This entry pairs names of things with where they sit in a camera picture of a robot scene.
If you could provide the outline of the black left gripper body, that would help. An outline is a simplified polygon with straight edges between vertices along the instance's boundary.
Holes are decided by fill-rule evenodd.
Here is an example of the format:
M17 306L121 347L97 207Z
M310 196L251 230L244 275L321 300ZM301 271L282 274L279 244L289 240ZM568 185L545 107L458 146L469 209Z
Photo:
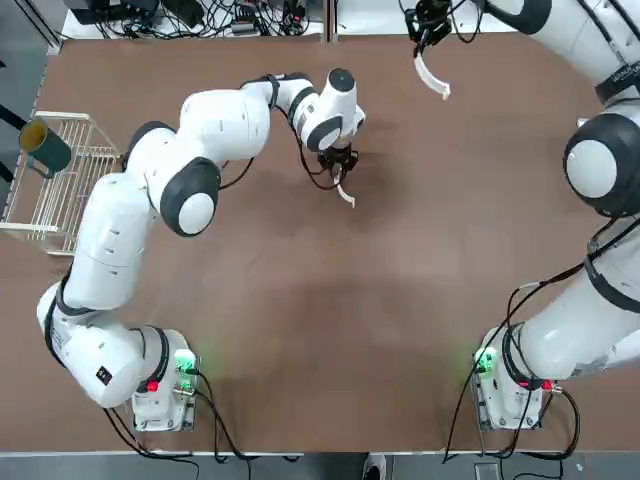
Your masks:
M320 152L317 155L317 160L323 170L331 173L346 173L357 165L359 152L354 150L351 144L340 148L331 146Z

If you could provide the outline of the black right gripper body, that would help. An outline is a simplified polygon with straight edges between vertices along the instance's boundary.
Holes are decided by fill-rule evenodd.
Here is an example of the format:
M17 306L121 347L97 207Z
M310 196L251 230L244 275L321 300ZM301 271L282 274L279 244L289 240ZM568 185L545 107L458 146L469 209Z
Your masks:
M434 30L448 21L452 2L449 0L420 0L405 9L405 23L409 33Z

